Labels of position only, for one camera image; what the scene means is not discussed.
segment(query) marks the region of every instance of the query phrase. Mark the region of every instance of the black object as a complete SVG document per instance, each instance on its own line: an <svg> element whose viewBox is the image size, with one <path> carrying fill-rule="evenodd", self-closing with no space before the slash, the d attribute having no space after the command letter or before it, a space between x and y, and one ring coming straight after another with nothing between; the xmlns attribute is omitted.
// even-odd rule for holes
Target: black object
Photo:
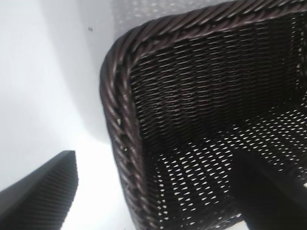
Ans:
<svg viewBox="0 0 307 230"><path fill-rule="evenodd" d="M307 189L248 151L236 151L230 177L250 230L306 230Z"/></svg>
<svg viewBox="0 0 307 230"><path fill-rule="evenodd" d="M64 151L0 193L0 230L59 230L78 186L74 151Z"/></svg>
<svg viewBox="0 0 307 230"><path fill-rule="evenodd" d="M246 148L307 182L307 0L237 0L119 38L101 68L114 158L138 230L224 230Z"/></svg>

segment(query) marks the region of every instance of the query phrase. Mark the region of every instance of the white wall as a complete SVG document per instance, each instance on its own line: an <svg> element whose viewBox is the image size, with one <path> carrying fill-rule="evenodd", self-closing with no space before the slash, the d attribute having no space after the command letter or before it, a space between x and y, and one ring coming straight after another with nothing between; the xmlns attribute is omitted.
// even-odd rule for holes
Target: white wall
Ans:
<svg viewBox="0 0 307 230"><path fill-rule="evenodd" d="M195 1L181 0L175 11L170 2L161 14L208 4ZM158 16L149 1L134 2L140 13L131 21L125 0L0 0L0 190L62 150L76 150L79 188L64 230L134 229L98 95L114 28L118 36ZM115 27L112 8L123 12Z"/></svg>

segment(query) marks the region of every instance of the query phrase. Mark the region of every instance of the wicker weave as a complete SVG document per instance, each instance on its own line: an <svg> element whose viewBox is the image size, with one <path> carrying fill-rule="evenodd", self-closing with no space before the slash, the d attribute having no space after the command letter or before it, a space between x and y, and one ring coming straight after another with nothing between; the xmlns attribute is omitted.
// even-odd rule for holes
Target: wicker weave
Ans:
<svg viewBox="0 0 307 230"><path fill-rule="evenodd" d="M241 220L232 151L307 180L307 0L239 0L132 29L101 69L114 157L138 230Z"/></svg>

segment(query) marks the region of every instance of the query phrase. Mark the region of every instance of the mesh pattern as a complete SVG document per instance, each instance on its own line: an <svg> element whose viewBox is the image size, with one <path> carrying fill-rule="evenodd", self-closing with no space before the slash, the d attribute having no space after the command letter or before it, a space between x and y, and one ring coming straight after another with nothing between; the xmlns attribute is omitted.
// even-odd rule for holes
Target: mesh pattern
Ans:
<svg viewBox="0 0 307 230"><path fill-rule="evenodd" d="M179 14L227 0L112 0L115 37L152 19Z"/></svg>
<svg viewBox="0 0 307 230"><path fill-rule="evenodd" d="M225 229L241 220L233 149L306 176L307 0L238 0L120 37L100 95L138 230Z"/></svg>
<svg viewBox="0 0 307 230"><path fill-rule="evenodd" d="M59 230L71 207L77 186L75 154L69 153L46 173L12 213L1 220L0 229Z"/></svg>
<svg viewBox="0 0 307 230"><path fill-rule="evenodd" d="M288 106L298 98L305 20L290 14L183 40L134 66L160 229L222 230L241 220L229 192L234 149L306 181L306 102Z"/></svg>

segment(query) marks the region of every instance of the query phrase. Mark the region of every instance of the braided rim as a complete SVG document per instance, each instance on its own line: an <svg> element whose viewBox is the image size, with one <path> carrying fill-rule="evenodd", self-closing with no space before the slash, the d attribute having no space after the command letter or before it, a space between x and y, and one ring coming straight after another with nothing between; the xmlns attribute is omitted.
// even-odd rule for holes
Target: braided rim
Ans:
<svg viewBox="0 0 307 230"><path fill-rule="evenodd" d="M101 68L100 96L125 199L137 229L159 229L158 205L155 197L150 197L155 188L148 185L145 179L142 138L130 87L130 72L138 60L184 39L196 39L305 11L306 0L225 2L147 22L130 30L114 43ZM307 85L306 60L304 52L304 65L301 66L304 87Z"/></svg>

